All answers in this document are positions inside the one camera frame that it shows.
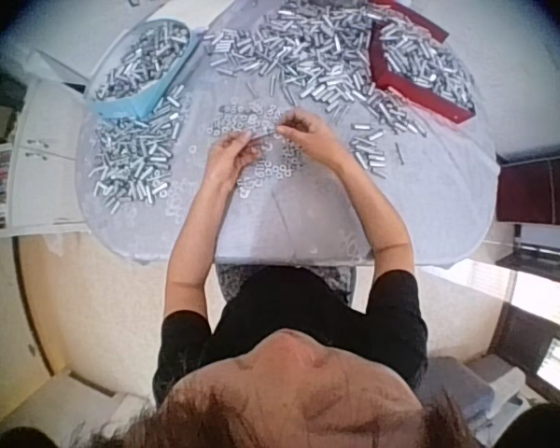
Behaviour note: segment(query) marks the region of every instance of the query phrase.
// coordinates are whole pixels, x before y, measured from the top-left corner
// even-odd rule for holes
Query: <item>woman's left hand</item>
[[[241,171],[259,155],[249,147],[251,132],[228,133],[218,140],[209,152],[202,186],[213,186],[230,194]]]

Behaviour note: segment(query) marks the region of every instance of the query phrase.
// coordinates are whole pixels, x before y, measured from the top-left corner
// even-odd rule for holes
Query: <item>white cabinet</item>
[[[53,81],[29,86],[16,144],[74,159],[83,119],[80,94]]]
[[[82,222],[75,192],[75,162],[19,148],[10,197],[13,227]]]
[[[87,230],[75,189],[84,115],[79,99],[58,82],[29,86],[8,169],[7,222],[0,237]]]

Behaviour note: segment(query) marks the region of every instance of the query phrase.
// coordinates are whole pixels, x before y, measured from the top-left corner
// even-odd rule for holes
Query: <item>pile of metal parts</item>
[[[393,13],[385,20],[379,39],[390,71],[430,89],[456,105],[475,111],[470,88],[473,79],[445,46],[432,39],[428,30]]]
[[[246,199],[252,189],[263,187],[267,178],[281,180],[292,177],[293,173],[303,166],[302,153],[291,142],[282,141],[282,137],[274,132],[275,124],[280,121],[287,109],[276,105],[264,106],[259,102],[239,105],[239,99],[231,98],[230,105],[219,108],[216,119],[207,127],[208,135],[215,139],[233,131],[249,130],[253,133],[250,146],[259,149],[258,160],[244,168],[237,180],[239,195]],[[282,146],[282,153],[273,151],[274,141]],[[189,147],[189,152],[195,152],[196,146]]]
[[[152,205],[167,197],[173,146],[189,117],[191,98],[183,89],[182,84],[171,87],[146,120],[100,120],[89,178],[96,178],[93,196],[102,198],[112,215],[125,202]]]
[[[355,102],[361,103],[377,124],[374,138],[351,145],[360,161],[375,151],[374,140],[386,131],[427,135],[406,113],[401,99],[376,89],[371,79],[371,27],[383,12],[384,8],[372,6],[318,7],[288,0],[274,14],[265,16],[255,31],[223,29],[203,39],[212,57],[210,65],[221,75],[269,77],[271,97],[280,91],[293,106],[311,98],[325,105],[336,125]],[[391,11],[385,17],[389,20]],[[248,81],[247,88],[258,96]],[[361,164],[369,169],[368,163]]]
[[[167,21],[145,31],[121,58],[120,65],[108,72],[95,98],[126,98],[152,85],[183,55],[188,42],[189,29],[182,23]]]

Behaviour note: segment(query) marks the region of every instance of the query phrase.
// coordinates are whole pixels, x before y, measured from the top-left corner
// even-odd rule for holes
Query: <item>gray chair cushion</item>
[[[467,367],[477,373],[486,383],[493,383],[512,370],[512,366],[496,355],[480,357],[468,362]]]
[[[415,393],[424,406],[448,395],[467,421],[486,413],[494,400],[489,384],[453,357],[430,358],[426,375]]]

